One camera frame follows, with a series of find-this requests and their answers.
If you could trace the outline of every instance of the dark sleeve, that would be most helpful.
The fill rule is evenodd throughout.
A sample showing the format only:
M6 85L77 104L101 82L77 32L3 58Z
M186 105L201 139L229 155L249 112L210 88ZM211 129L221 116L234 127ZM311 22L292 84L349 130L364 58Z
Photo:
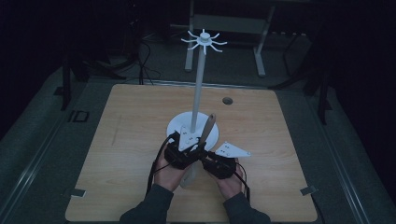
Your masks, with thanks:
M152 185L151 191L136 208L129 210L120 217L121 224L150 223L165 224L166 215L171 205L173 192L159 186Z
M271 224L266 214L250 207L242 192L225 201L224 207L230 224Z

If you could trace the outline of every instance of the person's right hand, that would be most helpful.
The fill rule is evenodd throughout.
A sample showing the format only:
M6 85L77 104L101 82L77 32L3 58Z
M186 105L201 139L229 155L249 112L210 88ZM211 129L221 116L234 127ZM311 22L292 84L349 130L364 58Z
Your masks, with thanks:
M236 165L236 173L243 177L239 165ZM212 176L212 178L218 184L219 190L226 201L242 191L242 182L236 175L232 175L226 179L218 179L212 174L210 174L210 176Z

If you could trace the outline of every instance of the gray carpet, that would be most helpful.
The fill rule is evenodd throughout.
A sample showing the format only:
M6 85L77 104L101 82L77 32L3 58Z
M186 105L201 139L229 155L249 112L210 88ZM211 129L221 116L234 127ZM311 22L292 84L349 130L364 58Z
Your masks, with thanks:
M146 38L150 46L142 46L141 55L147 55L145 77L153 84L175 84L165 81L193 82L196 67L191 73L184 72L186 45L176 35L163 43L151 35ZM257 77L251 46L230 44L222 53L208 51L204 83L247 86L264 89L289 78L282 62L282 51L290 39L283 35L270 35L262 54L267 76ZM288 52L290 70L302 61L309 41L300 37ZM116 63L120 58L113 58ZM26 194L15 204L9 223L65 223L64 212L69 202L68 192L77 180L85 160L95 129L106 104L107 96L115 83L137 83L139 66L133 65L119 71L126 81L109 79L92 71L92 78L85 85L73 82L73 100L66 111L60 111L62 99L52 93L61 83L61 73L53 74L30 103L18 122L0 144L0 200L7 196L17 183L23 169L48 142L47 154ZM297 155L303 167L308 185L318 191L312 196L318 203L326 223L396 223L396 209L364 152L359 137L350 125L334 90L329 92L332 110L326 112L328 124L318 121L316 109L318 97L304 96L302 80L283 91L276 91L282 111L290 129ZM149 79L145 84L151 85ZM69 122L72 110L89 111L87 122ZM369 222L361 222L348 201L348 186L337 171L334 151L341 159L344 171L360 199ZM314 223L323 223L319 217Z

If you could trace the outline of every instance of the background table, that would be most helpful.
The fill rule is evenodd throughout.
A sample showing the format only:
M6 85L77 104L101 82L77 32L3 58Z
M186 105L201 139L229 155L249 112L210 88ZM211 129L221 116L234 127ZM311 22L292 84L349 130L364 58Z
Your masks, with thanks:
M169 121L191 111L194 88L116 85L108 98L76 189L66 211L70 221L115 221L137 206L146 192L152 161L166 137ZM225 105L223 97L231 97ZM273 221L314 221L309 196L289 130L273 91L203 88L200 112L216 113L219 141L228 141L252 157L241 158L251 188L251 204ZM227 221L215 182L197 164L187 188L178 188L168 221Z

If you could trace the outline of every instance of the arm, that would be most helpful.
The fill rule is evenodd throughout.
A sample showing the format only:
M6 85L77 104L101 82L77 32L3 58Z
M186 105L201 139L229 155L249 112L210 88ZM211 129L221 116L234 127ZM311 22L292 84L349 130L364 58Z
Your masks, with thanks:
M236 166L236 172L243 176L241 168ZM230 219L230 224L270 224L270 218L252 208L242 193L242 182L232 175L230 178L217 179L211 175L218 184L220 193L225 198L224 208Z
M166 223L167 211L171 205L173 191L178 187L185 170L178 170L168 166L164 158L165 148L157 161L156 169L159 170L154 175L154 184L151 191L136 208L124 213L120 218L121 224L126 223Z

